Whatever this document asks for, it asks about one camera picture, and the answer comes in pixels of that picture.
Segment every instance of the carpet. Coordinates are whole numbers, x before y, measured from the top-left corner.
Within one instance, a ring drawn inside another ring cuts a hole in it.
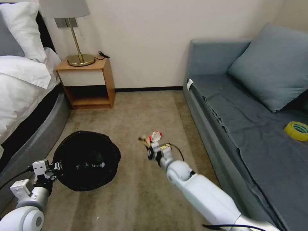
[[[106,134],[121,152],[115,178],[90,192],[54,183],[44,231],[205,230],[206,220],[149,161],[139,135],[162,132],[161,142],[177,145],[197,173],[218,184],[182,91],[121,92],[113,109],[71,111],[61,141],[78,130]],[[180,154],[173,149],[174,158]]]

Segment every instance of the gray throw pillow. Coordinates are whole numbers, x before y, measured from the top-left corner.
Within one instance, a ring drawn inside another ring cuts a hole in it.
[[[308,89],[308,33],[267,24],[229,74],[272,112]]]
[[[7,28],[0,12],[0,56],[25,56],[22,48]]]

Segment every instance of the black headboard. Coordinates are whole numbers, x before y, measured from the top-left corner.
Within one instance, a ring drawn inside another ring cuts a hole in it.
[[[38,12],[38,15],[36,17],[36,23],[38,24],[38,30],[41,33],[41,41],[44,47],[50,47],[55,52],[55,47],[52,43],[51,37],[49,35],[49,32],[47,30],[47,27],[45,25],[45,22],[41,16],[41,14]]]

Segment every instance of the trash bin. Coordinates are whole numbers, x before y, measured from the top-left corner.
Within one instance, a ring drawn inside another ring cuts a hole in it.
[[[116,175],[121,153],[106,135],[78,131],[66,137],[55,151],[60,162],[59,181],[74,191],[90,191],[109,183]]]

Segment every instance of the wall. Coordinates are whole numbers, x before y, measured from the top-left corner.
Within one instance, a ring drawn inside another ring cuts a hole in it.
[[[288,0],[279,12],[275,24],[308,31],[308,1]]]
[[[192,38],[253,37],[283,0],[87,0],[78,18],[83,53],[111,56],[116,88],[182,86]],[[57,53],[75,54],[69,29],[45,19]]]

